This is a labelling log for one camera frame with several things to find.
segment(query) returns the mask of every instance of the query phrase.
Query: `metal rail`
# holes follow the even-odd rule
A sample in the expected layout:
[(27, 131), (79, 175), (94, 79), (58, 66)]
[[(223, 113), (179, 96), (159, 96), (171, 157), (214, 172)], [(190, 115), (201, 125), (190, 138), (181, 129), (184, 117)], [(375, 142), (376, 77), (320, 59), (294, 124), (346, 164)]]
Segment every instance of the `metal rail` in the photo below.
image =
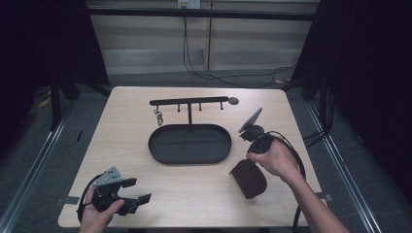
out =
[(218, 18), (248, 18), (272, 20), (313, 21), (316, 14), (279, 13), (279, 12), (246, 12), (224, 10), (168, 9), (168, 8), (112, 8), (112, 7), (36, 7), (31, 11), (36, 13), (85, 13), (96, 16), (135, 16), (135, 17), (218, 17)]
[[(315, 121), (316, 127), (321, 132), (324, 130), (322, 123), (319, 119), (319, 113), (313, 103), (308, 104), (309, 112), (312, 116), (312, 119)], [(342, 158), (336, 144), (334, 144), (330, 135), (324, 137), (325, 146), (329, 152), (330, 158), (332, 159), (336, 169), (339, 173), (342, 182), (344, 183), (346, 190), (348, 191), (352, 201), (355, 204), (355, 207), (360, 215), (361, 220), (363, 221), (364, 226), (366, 227), (367, 232), (375, 233), (382, 232), (379, 224), (369, 208), (366, 200), (363, 198), (361, 191), (359, 190), (354, 178), (352, 177), (351, 172), (345, 164), (345, 160)]]
[(7, 207), (4, 214), (2, 215), (1, 220), (0, 220), (0, 232), (1, 233), (12, 232), (17, 222), (18, 216), (20, 215), (22, 209), (24, 208), (24, 205), (27, 202), (31, 194), (31, 191), (33, 190), (34, 185), (36, 184), (36, 181), (40, 177), (40, 174), (43, 168), (45, 167), (46, 162), (48, 161), (48, 158), (50, 156), (50, 153), (52, 152), (52, 149), (55, 143), (60, 137), (60, 134), (66, 123), (66, 119), (71, 113), (71, 110), (73, 109), (74, 103), (75, 103), (74, 101), (71, 101), (70, 106), (66, 114), (64, 115), (63, 119), (55, 127), (55, 129), (49, 134), (47, 140), (43, 144), (42, 149), (37, 155), (36, 160), (31, 166), (30, 171), (27, 173), (27, 176), (25, 177), (23, 183), (19, 187), (15, 197), (10, 202), (9, 206)]

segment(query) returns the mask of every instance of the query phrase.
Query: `human hand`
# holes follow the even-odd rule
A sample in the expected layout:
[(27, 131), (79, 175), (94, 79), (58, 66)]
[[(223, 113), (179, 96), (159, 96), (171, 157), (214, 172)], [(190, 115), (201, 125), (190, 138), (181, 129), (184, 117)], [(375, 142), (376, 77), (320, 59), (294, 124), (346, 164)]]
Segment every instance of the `human hand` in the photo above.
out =
[(277, 140), (272, 142), (268, 152), (263, 154), (248, 152), (246, 157), (259, 163), (266, 171), (280, 177), (286, 183), (291, 176), (296, 175), (296, 172), (299, 173), (292, 152)]
[[(95, 187), (90, 187), (86, 194), (86, 203), (91, 203)], [(79, 229), (80, 233), (100, 233), (103, 232), (113, 215), (124, 204), (124, 200), (120, 199), (112, 203), (112, 205), (104, 212), (98, 212), (92, 204), (86, 205), (83, 211), (82, 224)]]

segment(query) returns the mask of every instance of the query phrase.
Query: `human arm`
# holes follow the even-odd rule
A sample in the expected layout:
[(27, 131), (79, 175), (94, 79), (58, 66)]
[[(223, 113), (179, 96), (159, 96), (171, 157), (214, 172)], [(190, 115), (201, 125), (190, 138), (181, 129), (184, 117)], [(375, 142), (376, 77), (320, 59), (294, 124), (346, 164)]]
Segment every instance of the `human arm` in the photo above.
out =
[[(95, 187), (90, 187), (86, 194), (86, 204), (91, 203)], [(83, 211), (82, 223), (79, 229), (80, 233), (101, 233), (112, 220), (113, 215), (124, 204), (124, 200), (120, 199), (112, 203), (112, 205), (104, 212), (98, 212), (92, 204), (86, 205)]]
[(305, 181), (292, 153), (282, 143), (275, 140), (268, 152), (249, 152), (246, 156), (280, 177), (291, 188), (312, 232), (349, 232)]

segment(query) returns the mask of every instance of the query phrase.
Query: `wrist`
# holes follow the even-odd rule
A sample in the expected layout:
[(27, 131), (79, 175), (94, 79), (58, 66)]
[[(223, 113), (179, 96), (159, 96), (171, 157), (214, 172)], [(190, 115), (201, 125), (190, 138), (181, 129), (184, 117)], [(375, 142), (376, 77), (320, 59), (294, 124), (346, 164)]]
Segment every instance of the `wrist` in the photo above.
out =
[(300, 172), (294, 169), (289, 170), (288, 173), (286, 173), (281, 179), (289, 186), (292, 186), (296, 183), (301, 183), (304, 181), (304, 178), (300, 174)]

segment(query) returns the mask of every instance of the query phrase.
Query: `black handheld device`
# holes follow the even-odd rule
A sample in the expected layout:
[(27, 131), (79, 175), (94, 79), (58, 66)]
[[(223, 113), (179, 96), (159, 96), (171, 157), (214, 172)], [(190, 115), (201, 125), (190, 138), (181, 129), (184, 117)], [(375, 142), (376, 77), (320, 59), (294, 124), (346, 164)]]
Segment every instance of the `black handheld device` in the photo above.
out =
[[(87, 185), (83, 193), (78, 209), (78, 218), (82, 222), (82, 215), (85, 206), (92, 204), (98, 212), (106, 211), (115, 201), (119, 199), (124, 200), (123, 206), (117, 211), (120, 216), (127, 214), (135, 214), (139, 206), (150, 202), (151, 194), (143, 195), (137, 199), (123, 198), (118, 195), (121, 187), (126, 188), (136, 184), (136, 179), (124, 179), (116, 167), (111, 167), (103, 174), (96, 176)], [(85, 203), (85, 196), (89, 186), (94, 186), (96, 189), (93, 192), (93, 197), (90, 203)]]

